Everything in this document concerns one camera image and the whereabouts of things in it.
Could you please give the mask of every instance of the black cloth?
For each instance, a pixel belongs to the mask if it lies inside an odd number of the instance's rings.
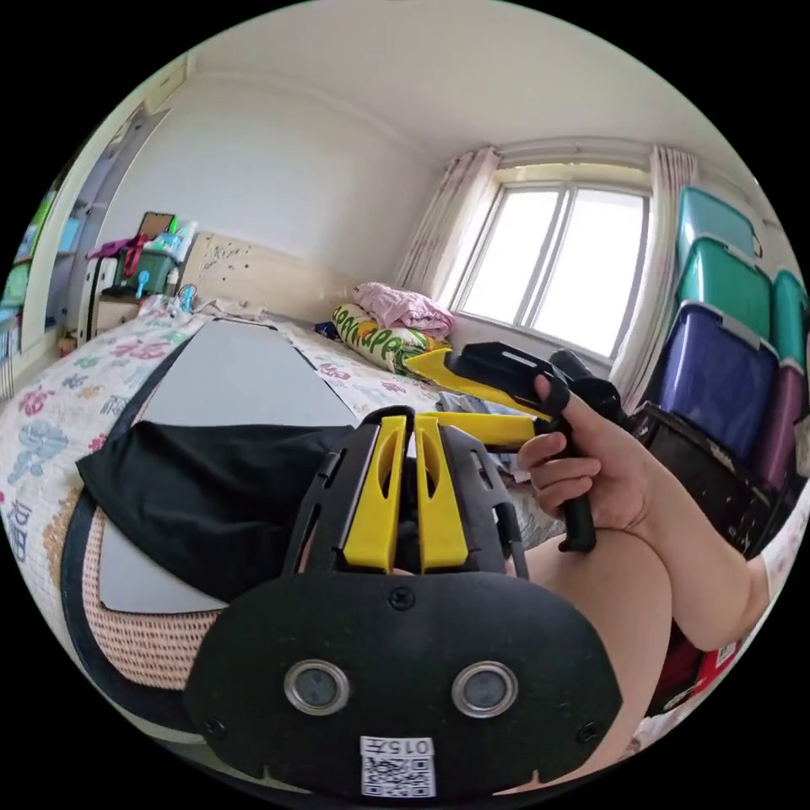
[[[77,467],[131,543],[188,585],[232,602],[279,575],[307,489],[352,430],[143,421]],[[397,567],[418,571],[414,476],[405,481]]]

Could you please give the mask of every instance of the screw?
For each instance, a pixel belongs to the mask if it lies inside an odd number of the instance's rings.
[[[416,597],[410,588],[394,588],[388,595],[388,604],[394,610],[409,610],[416,602]]]
[[[217,720],[216,717],[213,717],[211,720],[206,720],[203,725],[209,737],[213,737],[215,740],[224,739],[225,726],[221,721]]]
[[[592,743],[599,736],[600,731],[601,729],[598,723],[586,723],[576,733],[576,741],[580,745]]]

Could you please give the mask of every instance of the window sill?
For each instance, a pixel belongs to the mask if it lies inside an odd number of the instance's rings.
[[[554,337],[553,335],[546,335],[534,329],[519,327],[514,323],[503,323],[502,321],[496,321],[493,318],[473,315],[470,312],[464,312],[462,310],[454,310],[453,316],[456,318],[463,318],[465,321],[481,323],[488,327],[504,329],[507,332],[522,335],[524,338],[539,340],[542,343],[546,343],[548,346],[553,347],[553,351],[567,349],[570,352],[574,352],[577,357],[579,357],[587,365],[595,366],[595,368],[591,369],[595,373],[603,373],[605,376],[607,376],[613,367],[613,360],[609,357],[602,357],[600,354],[596,354],[595,352],[589,351],[581,346],[575,346],[573,343],[568,343],[565,340],[560,340],[558,337]]]

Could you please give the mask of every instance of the pink clothing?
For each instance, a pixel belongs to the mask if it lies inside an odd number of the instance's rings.
[[[456,325],[451,313],[426,295],[376,281],[358,284],[354,288],[354,303],[385,329],[419,329],[431,338],[444,340]]]
[[[131,241],[131,239],[119,239],[116,242],[105,242],[101,247],[97,247],[92,253],[88,253],[87,260],[89,261],[90,259],[104,259],[117,256],[119,251],[126,247]]]

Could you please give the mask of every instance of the controller grip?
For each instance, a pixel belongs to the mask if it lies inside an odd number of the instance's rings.
[[[570,425],[563,420],[560,428],[565,436],[566,447],[558,457],[578,457],[580,454],[571,443]],[[565,518],[565,540],[559,545],[559,550],[577,551],[584,554],[592,551],[597,544],[597,530],[593,525],[591,501],[587,494],[565,501],[563,517]]]

